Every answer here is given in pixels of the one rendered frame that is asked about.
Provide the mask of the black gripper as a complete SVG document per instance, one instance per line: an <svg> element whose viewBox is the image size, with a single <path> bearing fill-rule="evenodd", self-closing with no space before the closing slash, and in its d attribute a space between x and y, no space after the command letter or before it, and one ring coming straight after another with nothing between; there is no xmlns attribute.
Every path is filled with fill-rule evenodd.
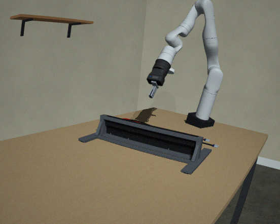
<svg viewBox="0 0 280 224"><path fill-rule="evenodd" d="M175 70L171 68L173 57L168 53L161 53L152 68L152 72L148 75L147 81L153 85L149 97L153 98L158 86L163 86L165 77L168 74L174 74Z"/></svg>

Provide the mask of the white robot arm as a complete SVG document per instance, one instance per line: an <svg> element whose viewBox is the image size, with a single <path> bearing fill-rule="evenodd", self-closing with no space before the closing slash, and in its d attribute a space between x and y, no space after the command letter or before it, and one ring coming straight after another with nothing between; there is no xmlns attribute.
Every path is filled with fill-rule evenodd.
<svg viewBox="0 0 280 224"><path fill-rule="evenodd" d="M207 57L208 78L204 85L196 116L202 120L208 120L212 112L217 93L220 89L223 73L218 60L218 38L215 25L214 6L210 0L197 0L183 22L165 37L169 46L165 46L161 53L170 54L173 59L176 53L183 47L183 42L178 37L186 37L194 27L196 18L204 14L205 26L202 33L204 49ZM173 49L174 48L174 49Z"/></svg>

